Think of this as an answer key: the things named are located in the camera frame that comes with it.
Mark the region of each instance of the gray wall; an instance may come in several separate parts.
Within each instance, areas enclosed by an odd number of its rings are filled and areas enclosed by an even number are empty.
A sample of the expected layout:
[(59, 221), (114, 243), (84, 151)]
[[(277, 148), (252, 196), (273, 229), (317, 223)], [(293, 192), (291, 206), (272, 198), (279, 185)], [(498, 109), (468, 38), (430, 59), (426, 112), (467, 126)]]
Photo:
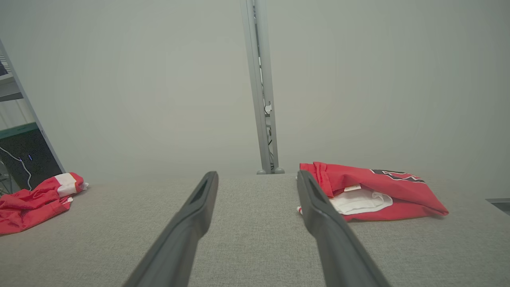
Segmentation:
[(2, 1), (0, 40), (89, 182), (260, 169), (238, 2)]
[(510, 197), (510, 2), (268, 1), (278, 153)]

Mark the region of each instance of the folded red shirt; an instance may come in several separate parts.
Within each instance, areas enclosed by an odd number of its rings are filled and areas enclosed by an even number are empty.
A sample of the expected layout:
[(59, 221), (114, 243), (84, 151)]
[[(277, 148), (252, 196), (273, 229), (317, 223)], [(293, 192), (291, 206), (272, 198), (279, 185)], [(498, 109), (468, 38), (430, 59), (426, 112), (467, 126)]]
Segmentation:
[(53, 176), (33, 191), (22, 189), (0, 197), (0, 234), (17, 233), (36, 226), (71, 207), (70, 195), (87, 188), (75, 173)]
[(393, 205), (375, 212), (344, 216), (347, 221), (352, 219), (384, 221), (435, 214), (448, 215), (448, 210), (436, 198), (425, 181), (412, 174), (360, 169), (323, 162), (301, 163), (300, 169), (309, 171), (330, 198), (344, 192), (344, 188), (355, 184), (361, 184), (393, 198)]

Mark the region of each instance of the cable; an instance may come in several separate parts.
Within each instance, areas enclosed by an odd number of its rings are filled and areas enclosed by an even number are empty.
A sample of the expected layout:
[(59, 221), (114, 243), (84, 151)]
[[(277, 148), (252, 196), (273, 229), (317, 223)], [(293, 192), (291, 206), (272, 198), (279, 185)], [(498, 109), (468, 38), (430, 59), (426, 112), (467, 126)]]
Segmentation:
[[(274, 161), (274, 155), (271, 151), (269, 151), (269, 160)], [(274, 173), (273, 169), (274, 169), (274, 162), (271, 162), (271, 173)]]
[(14, 157), (10, 152), (4, 150), (2, 147), (0, 147), (0, 150), (3, 150), (4, 152), (6, 152), (8, 155), (10, 155), (12, 158), (14, 158), (15, 160), (21, 162), (21, 165), (23, 165), (23, 169), (25, 169), (25, 171), (29, 174), (29, 178), (27, 180), (27, 184), (29, 185), (29, 191), (32, 191), (32, 186), (30, 185), (30, 178), (32, 177), (32, 174), (29, 172), (29, 170), (27, 170), (27, 167), (25, 166), (25, 163), (23, 162), (23, 160), (19, 159), (19, 158), (16, 158)]

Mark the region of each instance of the white label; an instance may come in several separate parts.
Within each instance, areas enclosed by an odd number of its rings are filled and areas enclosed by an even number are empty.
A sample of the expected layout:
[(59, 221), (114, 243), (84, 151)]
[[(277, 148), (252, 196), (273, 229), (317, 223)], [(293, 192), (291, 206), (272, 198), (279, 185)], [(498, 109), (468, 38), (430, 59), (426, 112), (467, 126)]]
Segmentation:
[(361, 189), (361, 184), (355, 184), (344, 188), (344, 192), (350, 192), (352, 190)]

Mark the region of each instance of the gray table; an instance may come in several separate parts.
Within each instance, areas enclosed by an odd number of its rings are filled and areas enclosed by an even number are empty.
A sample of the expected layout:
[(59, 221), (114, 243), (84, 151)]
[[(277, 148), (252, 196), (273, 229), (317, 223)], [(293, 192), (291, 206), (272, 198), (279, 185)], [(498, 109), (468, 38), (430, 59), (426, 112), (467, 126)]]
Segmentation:
[[(394, 286), (509, 286), (510, 217), (426, 178), (445, 218), (351, 223)], [(199, 179), (96, 185), (70, 211), (0, 237), (2, 286), (121, 286)], [(189, 286), (321, 286), (295, 175), (223, 179)]]

